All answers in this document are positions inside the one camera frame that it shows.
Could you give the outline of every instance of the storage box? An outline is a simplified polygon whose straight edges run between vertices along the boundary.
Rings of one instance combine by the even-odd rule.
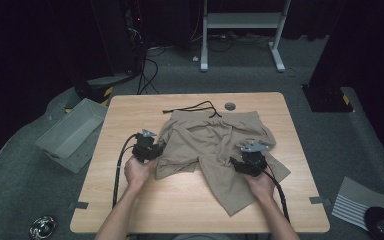
[[[74,173],[92,158],[108,108],[83,99],[36,141],[52,160]]]

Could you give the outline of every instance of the waistband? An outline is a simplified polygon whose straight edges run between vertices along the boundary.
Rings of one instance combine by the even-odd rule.
[[[245,113],[221,113],[218,112],[222,117],[214,116],[213,112],[187,112],[175,110],[171,114],[172,120],[213,120],[213,121],[223,121],[223,120],[251,120],[251,119],[260,119],[258,112],[245,112]]]

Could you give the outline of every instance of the white metal stand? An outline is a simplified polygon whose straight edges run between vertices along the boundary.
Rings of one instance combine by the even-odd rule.
[[[276,28],[274,42],[269,42],[269,48],[277,71],[285,71],[285,66],[280,58],[277,47],[282,36],[291,0],[286,0],[283,11],[277,13],[208,13],[207,1],[204,0],[204,17],[202,22],[201,71],[206,72],[208,70],[207,31],[211,28]]]

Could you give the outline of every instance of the forearm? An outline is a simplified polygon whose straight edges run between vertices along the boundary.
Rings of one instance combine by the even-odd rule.
[[[273,198],[258,199],[258,201],[275,240],[299,239]]]
[[[95,240],[124,240],[126,238],[133,206],[139,192],[140,188],[138,187],[128,186],[126,188],[126,191],[124,191],[96,234]]]

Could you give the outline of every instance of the person's left hand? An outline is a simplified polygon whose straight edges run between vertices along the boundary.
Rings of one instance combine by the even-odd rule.
[[[139,162],[135,156],[131,156],[124,164],[124,175],[131,187],[142,188],[149,177],[149,172],[154,167],[155,161],[151,160],[147,164]]]

